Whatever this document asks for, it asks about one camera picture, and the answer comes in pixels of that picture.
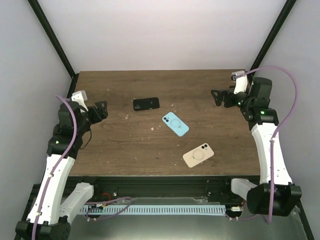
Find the light blue phone case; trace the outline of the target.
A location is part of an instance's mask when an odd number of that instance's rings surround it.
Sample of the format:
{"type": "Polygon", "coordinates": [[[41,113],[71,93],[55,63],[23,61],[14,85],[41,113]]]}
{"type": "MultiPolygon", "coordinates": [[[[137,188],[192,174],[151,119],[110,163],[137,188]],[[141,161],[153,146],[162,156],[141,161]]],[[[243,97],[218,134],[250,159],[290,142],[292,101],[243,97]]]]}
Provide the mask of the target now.
{"type": "Polygon", "coordinates": [[[162,117],[162,121],[169,127],[178,137],[183,137],[189,127],[173,112],[168,112],[162,117]]]}

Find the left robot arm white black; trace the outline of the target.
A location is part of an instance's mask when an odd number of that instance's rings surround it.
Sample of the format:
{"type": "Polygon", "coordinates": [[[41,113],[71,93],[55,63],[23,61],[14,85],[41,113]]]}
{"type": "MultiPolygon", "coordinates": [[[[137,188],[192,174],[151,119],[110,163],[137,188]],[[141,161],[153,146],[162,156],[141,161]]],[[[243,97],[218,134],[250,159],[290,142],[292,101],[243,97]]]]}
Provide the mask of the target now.
{"type": "Polygon", "coordinates": [[[43,179],[25,220],[16,224],[16,234],[24,240],[67,240],[71,224],[83,205],[97,202],[102,189],[86,182],[76,184],[63,199],[69,173],[83,144],[83,135],[91,126],[108,117],[107,102],[98,101],[86,107],[74,100],[63,100],[58,111],[58,123],[48,142],[43,179]]]}

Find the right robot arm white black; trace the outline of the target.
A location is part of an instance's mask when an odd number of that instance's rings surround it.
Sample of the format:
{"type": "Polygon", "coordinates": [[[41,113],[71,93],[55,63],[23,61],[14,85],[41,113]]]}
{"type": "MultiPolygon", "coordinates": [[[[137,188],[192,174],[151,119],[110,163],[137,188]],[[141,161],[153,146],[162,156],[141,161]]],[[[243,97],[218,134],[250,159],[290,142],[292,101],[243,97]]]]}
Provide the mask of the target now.
{"type": "Polygon", "coordinates": [[[293,183],[279,141],[280,122],[277,112],[269,107],[273,83],[264,77],[253,78],[247,86],[246,77],[235,80],[228,89],[213,89],[217,106],[238,107],[248,123],[257,148],[260,180],[254,184],[245,178],[233,178],[222,188],[229,202],[239,196],[254,215],[288,216],[302,197],[300,186],[293,183]]]}

